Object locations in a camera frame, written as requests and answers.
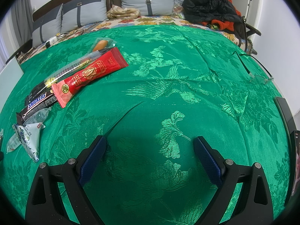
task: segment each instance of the beige blanket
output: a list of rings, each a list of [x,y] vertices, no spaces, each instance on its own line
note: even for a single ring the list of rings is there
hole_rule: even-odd
[[[136,8],[120,8],[118,6],[113,5],[112,8],[107,12],[107,17],[109,19],[114,18],[130,18],[136,19],[140,16],[141,13],[139,9]]]

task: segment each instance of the gold circular seal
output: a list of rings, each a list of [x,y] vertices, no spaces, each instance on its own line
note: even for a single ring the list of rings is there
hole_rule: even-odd
[[[67,84],[64,84],[62,87],[61,87],[61,91],[63,93],[68,93],[69,92],[69,86]]]

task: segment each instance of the red wrapper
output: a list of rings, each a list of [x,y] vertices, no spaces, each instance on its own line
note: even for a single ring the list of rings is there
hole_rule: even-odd
[[[60,106],[64,108],[82,86],[86,86],[92,80],[127,66],[128,64],[122,57],[119,49],[114,47],[85,69],[78,71],[57,84],[53,84],[51,88]]]

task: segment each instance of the eyeglasses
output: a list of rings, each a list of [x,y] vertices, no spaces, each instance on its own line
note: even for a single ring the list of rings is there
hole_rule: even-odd
[[[273,78],[273,76],[272,76],[272,74],[265,68],[265,66],[263,66],[262,64],[261,64],[261,62],[260,61],[258,61],[254,56],[252,56],[252,55],[248,55],[248,54],[238,54],[236,51],[233,53],[233,54],[237,54],[237,56],[238,56],[238,58],[239,58],[239,60],[241,61],[241,63],[242,63],[242,65],[244,66],[244,68],[245,68],[245,70],[247,71],[247,73],[250,75],[250,77],[251,77],[251,80],[250,80],[250,82],[251,83],[254,83],[254,84],[261,84],[261,83],[263,83],[263,84],[268,84],[269,82],[271,82],[274,78]],[[249,71],[249,69],[246,67],[246,65],[243,63],[243,61],[242,61],[242,59],[240,58],[240,56],[249,56],[249,57],[252,57],[252,58],[254,58],[263,68],[264,68],[264,70],[269,74],[269,78],[266,78],[265,76],[261,76],[261,75],[256,75],[256,74],[252,74],[250,71]]]

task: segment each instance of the green fabric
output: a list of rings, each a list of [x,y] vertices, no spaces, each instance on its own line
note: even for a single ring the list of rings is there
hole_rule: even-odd
[[[107,225],[193,224],[216,192],[193,151],[204,136],[237,164],[259,162],[272,195],[274,216],[283,209],[289,180],[287,135],[273,98],[272,83],[250,83],[224,36],[197,28],[154,25],[102,30],[59,43],[26,61],[24,75],[0,114],[4,145],[13,135],[15,112],[25,96],[52,72],[83,56],[98,37],[110,37],[129,64],[85,86],[61,109],[52,107],[41,132],[40,161],[23,147],[5,154],[0,184],[24,216],[28,192],[41,162],[62,164],[77,157],[131,107],[109,134],[107,150],[85,185]],[[264,75],[247,57],[248,69]],[[222,221],[233,212],[237,185]],[[64,186],[63,200],[72,213]]]

